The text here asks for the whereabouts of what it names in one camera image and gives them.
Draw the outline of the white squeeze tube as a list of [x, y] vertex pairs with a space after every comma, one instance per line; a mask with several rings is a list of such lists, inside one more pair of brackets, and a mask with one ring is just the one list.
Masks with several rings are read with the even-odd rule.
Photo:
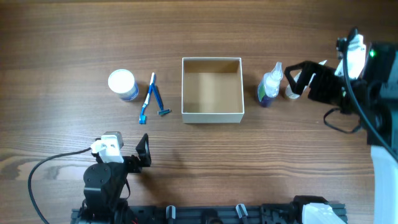
[[[326, 63], [327, 63], [327, 60], [324, 60], [324, 61], [319, 62], [318, 64], [324, 65], [324, 64], [326, 64]], [[294, 76], [294, 81], [295, 81], [295, 82], [297, 82], [298, 79], [300, 78], [301, 72], [302, 72], [302, 71], [299, 71], [298, 74], [296, 74], [296, 76]], [[290, 84], [287, 85], [284, 94], [285, 94], [285, 97], [286, 97], [288, 100], [296, 100], [297, 98], [300, 97], [300, 95], [295, 94], [295, 93], [292, 91], [292, 87], [291, 87]]]

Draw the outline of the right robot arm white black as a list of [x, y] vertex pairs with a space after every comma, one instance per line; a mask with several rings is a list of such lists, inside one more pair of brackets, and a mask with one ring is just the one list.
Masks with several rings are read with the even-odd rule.
[[397, 223], [397, 44], [372, 42], [355, 80], [312, 61], [286, 67], [284, 75], [295, 94], [308, 86], [309, 99], [359, 116], [374, 167], [374, 222]]

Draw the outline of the white lidded blue jar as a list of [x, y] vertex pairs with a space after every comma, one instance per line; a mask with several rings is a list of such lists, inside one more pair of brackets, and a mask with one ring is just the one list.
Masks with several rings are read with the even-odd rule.
[[136, 79], [129, 70], [117, 69], [108, 78], [109, 88], [123, 101], [134, 100], [139, 93]]

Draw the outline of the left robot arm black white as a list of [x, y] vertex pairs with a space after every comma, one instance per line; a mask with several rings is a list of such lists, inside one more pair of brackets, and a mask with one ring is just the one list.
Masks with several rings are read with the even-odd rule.
[[139, 222], [121, 193], [124, 187], [130, 190], [128, 174], [140, 173], [152, 163], [148, 134], [145, 133], [136, 146], [137, 156], [122, 156], [123, 146], [118, 131], [104, 133], [91, 145], [91, 154], [97, 163], [83, 174], [85, 199], [74, 223]]

